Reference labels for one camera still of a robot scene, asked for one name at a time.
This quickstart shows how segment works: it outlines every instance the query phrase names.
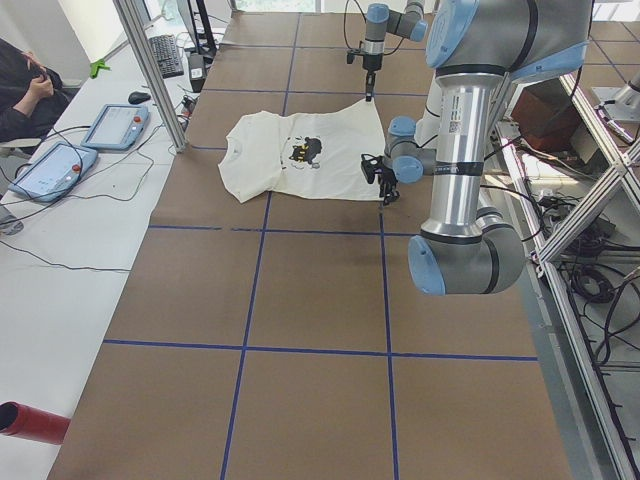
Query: white t-shirt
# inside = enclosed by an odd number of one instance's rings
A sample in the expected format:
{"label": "white t-shirt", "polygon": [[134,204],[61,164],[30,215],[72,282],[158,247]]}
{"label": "white t-shirt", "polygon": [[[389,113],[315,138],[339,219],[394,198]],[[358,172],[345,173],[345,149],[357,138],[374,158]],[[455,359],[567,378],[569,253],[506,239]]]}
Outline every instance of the white t-shirt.
{"label": "white t-shirt", "polygon": [[384,133],[374,102],[336,113],[243,116],[227,135],[219,165],[225,188],[240,202],[266,190],[304,198],[379,200],[360,169],[361,154],[380,155]]}

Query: person's hand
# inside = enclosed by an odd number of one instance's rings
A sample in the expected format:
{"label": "person's hand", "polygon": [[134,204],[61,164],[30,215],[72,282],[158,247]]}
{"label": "person's hand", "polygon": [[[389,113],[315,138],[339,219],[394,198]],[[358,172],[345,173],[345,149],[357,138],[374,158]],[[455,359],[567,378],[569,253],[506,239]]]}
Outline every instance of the person's hand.
{"label": "person's hand", "polygon": [[38,101],[43,98],[51,97],[53,95],[53,83],[51,83],[51,79],[46,78],[44,75],[34,78],[29,84],[27,95],[32,96]]}
{"label": "person's hand", "polygon": [[22,52],[22,56],[27,60],[27,68],[31,70],[31,66],[35,65],[43,72],[46,72],[46,67],[38,60],[33,52]]}

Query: black clothing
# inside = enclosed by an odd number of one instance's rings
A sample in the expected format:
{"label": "black clothing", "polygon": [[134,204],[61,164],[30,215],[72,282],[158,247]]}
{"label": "black clothing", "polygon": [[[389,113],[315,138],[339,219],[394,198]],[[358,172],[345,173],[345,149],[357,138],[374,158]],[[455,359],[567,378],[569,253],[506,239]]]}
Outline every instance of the black clothing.
{"label": "black clothing", "polygon": [[41,99],[31,117],[14,110],[13,106],[29,90],[31,80],[43,72],[37,65],[27,68],[22,52],[0,38],[0,142],[46,136],[69,105],[60,76],[48,68],[46,73],[53,83],[53,96]]}

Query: person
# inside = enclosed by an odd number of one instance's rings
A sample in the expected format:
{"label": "person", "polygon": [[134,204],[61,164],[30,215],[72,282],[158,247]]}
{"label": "person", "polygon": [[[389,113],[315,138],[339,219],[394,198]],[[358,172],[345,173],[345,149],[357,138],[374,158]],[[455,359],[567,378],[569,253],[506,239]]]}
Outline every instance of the person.
{"label": "person", "polygon": [[0,142],[45,137],[69,100],[60,75],[0,38]]}

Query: printed graphic on shirt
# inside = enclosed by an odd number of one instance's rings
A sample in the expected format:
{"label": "printed graphic on shirt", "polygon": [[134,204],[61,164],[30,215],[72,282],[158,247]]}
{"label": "printed graphic on shirt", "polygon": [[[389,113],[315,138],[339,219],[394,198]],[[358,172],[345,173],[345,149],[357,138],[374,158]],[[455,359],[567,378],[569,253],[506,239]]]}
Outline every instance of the printed graphic on shirt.
{"label": "printed graphic on shirt", "polygon": [[[302,137],[296,138],[297,142],[302,141]],[[296,164],[307,163],[311,168],[320,168],[320,163],[314,162],[314,159],[322,152],[322,142],[319,138],[304,137],[304,144],[293,146],[293,153],[289,157],[289,160],[293,160],[292,166],[298,170],[302,170],[304,167],[299,167]]]}

